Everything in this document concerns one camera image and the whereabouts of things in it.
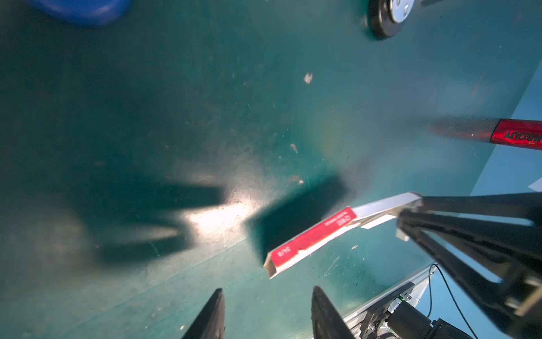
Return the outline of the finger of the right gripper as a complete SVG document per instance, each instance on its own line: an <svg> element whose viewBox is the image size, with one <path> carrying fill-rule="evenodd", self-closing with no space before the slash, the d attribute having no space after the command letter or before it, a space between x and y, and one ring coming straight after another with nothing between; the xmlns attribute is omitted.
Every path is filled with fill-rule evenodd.
<svg viewBox="0 0 542 339"><path fill-rule="evenodd" d="M540 225L541 193L425 196L421 200L421 212L408 212L408 223L429 223L429 214L426 211L520 218Z"/></svg>
<svg viewBox="0 0 542 339"><path fill-rule="evenodd" d="M541 337L541 229L404 211L398 227L512 338Z"/></svg>

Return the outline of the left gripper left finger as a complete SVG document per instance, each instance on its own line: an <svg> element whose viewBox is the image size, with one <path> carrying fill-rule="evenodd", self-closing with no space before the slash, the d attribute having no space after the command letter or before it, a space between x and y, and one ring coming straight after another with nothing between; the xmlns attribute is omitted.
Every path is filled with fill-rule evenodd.
<svg viewBox="0 0 542 339"><path fill-rule="evenodd" d="M218 288L190 325L183 339L223 339L225 312L224 292L222 288Z"/></svg>

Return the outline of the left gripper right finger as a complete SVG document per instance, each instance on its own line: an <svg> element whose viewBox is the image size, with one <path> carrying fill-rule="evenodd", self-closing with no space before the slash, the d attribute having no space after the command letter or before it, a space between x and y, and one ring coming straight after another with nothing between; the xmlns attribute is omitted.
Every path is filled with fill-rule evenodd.
<svg viewBox="0 0 542 339"><path fill-rule="evenodd" d="M311 320L314 339L354 339L337 309L319 286L313 288Z"/></svg>

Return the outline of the red white staple box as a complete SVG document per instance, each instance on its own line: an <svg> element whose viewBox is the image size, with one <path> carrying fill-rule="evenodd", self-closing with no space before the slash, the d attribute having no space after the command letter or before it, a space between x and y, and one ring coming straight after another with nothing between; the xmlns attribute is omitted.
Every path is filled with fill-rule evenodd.
<svg viewBox="0 0 542 339"><path fill-rule="evenodd" d="M263 265L270 279L357 227L370 230L412 209L422 196L407 192L356 207L346 207L270 251Z"/></svg>

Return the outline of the black stapler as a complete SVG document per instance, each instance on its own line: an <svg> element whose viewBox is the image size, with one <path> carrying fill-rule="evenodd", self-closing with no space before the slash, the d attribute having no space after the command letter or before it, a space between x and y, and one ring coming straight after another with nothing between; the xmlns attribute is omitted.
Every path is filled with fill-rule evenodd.
<svg viewBox="0 0 542 339"><path fill-rule="evenodd" d="M372 40L387 40L395 37L403 28L416 6L421 8L442 3L440 0L368 0L366 26Z"/></svg>

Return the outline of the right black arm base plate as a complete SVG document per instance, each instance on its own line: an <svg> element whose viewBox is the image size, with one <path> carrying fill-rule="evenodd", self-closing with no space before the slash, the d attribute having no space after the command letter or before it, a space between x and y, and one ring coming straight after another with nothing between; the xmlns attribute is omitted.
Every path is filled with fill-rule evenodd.
<svg viewBox="0 0 542 339"><path fill-rule="evenodd" d="M372 304L367 309L365 318L358 327L359 334L355 338L376 338L378 330L392 313L391 307L396 301L400 303L407 298L414 287L413 282L406 282Z"/></svg>

